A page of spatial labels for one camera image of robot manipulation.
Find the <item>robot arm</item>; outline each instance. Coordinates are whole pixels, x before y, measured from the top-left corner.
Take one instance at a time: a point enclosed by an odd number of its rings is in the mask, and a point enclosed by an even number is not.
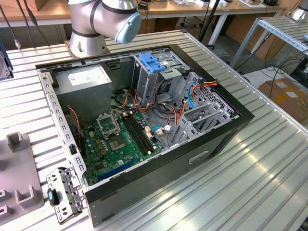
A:
[[[135,0],[69,0],[71,52],[77,57],[105,53],[104,36],[129,43],[139,31],[141,15]]]
[[[308,0],[302,0],[297,8],[291,12],[291,18],[301,23],[308,21]]]

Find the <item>metal table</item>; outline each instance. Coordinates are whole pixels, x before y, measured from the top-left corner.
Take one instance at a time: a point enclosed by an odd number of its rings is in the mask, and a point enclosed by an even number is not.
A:
[[[111,52],[176,43],[256,117],[215,158],[95,230],[296,230],[308,216],[308,131],[188,33],[137,36]],[[87,210],[59,226],[45,176],[67,166],[34,64],[71,59],[64,45],[10,51],[15,78],[0,83],[0,137],[30,136],[46,203],[1,230],[93,230]]]
[[[286,43],[288,43],[290,45],[290,48],[294,47],[299,51],[308,54],[308,42],[304,41],[304,35],[308,34],[307,23],[299,23],[286,16],[275,18],[257,18],[251,29],[249,30],[243,43],[241,44],[240,48],[238,49],[237,53],[235,54],[230,64],[231,67],[235,67],[238,59],[241,57],[248,42],[250,41],[259,26],[263,27],[265,31],[251,52],[254,52],[261,45],[261,43],[269,33],[272,33],[277,37],[281,38]],[[286,54],[280,59],[279,63],[286,57],[288,52],[286,52]]]

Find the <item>cardboard box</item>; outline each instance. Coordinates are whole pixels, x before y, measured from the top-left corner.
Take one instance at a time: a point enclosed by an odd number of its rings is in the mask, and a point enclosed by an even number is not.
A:
[[[26,0],[26,1],[31,11],[39,11],[40,8],[42,8],[43,5],[45,5],[45,3],[48,2],[48,0]],[[20,2],[21,7],[23,9],[26,9],[24,1],[19,0],[19,2]],[[0,0],[0,5],[18,8],[18,5],[15,0]]]
[[[249,5],[259,5],[261,4],[261,0],[244,0]]]
[[[259,87],[259,90],[269,96],[271,85],[272,81],[267,81]],[[275,80],[270,99],[299,123],[307,124],[308,94],[291,80],[288,78]]]

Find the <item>workbench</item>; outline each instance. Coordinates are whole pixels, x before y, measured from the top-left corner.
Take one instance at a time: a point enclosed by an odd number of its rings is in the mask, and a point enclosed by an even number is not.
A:
[[[148,18],[176,18],[176,17],[192,17],[205,16],[207,7],[201,7],[195,3],[189,5],[178,5],[172,0],[167,2],[151,2],[149,6]],[[214,44],[228,15],[234,14],[252,14],[252,13],[275,13],[274,17],[280,16],[283,7],[267,6],[265,8],[250,8],[238,0],[227,3],[226,7],[217,8],[214,15],[220,15],[213,35],[208,44]],[[11,26],[25,26],[24,19],[18,8],[3,6],[3,11],[6,14]],[[146,17],[146,12],[140,10],[143,18]],[[33,12],[39,25],[55,25],[55,24],[70,24],[69,5],[66,0],[49,0],[38,12]],[[3,17],[0,14],[0,27],[7,27]]]
[[[294,230],[308,216],[308,131],[188,33],[137,36],[111,53],[178,44],[255,118],[224,150],[180,179],[111,217],[95,230]],[[86,209],[59,226],[46,175],[67,167],[35,64],[72,59],[65,45],[9,51],[14,79],[0,82],[0,137],[30,136],[43,207],[1,230],[94,230]]]
[[[257,18],[230,63],[231,67],[235,67],[248,42],[260,26],[263,27],[265,31],[251,51],[252,53],[261,46],[264,39],[272,33],[290,45],[288,51],[280,58],[277,65],[285,59],[292,48],[298,49],[303,54],[308,54],[308,42],[304,40],[304,35],[308,34],[308,23],[300,23],[287,16]]]

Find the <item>ram slot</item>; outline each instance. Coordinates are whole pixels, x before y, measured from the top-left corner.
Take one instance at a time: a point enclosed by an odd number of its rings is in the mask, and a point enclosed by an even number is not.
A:
[[[136,131],[133,128],[133,126],[130,124],[128,118],[124,118],[122,121],[123,121],[125,127],[127,128],[128,132],[130,133],[130,135],[132,136],[132,138],[136,142],[137,146],[139,147],[141,153],[146,154],[148,152],[148,150],[146,150],[146,147],[143,145],[143,143],[139,139],[138,134],[136,134]]]
[[[130,121],[131,125],[135,128],[137,134],[140,133],[139,138],[141,139],[142,143],[146,146],[148,151],[151,151],[151,152],[154,151],[152,144],[150,143],[149,139],[145,136],[142,129],[139,127],[139,124],[134,120],[133,117],[130,117],[129,121]]]
[[[123,123],[143,155],[148,154],[149,151],[154,151],[152,144],[149,142],[138,123],[132,117],[124,118]]]

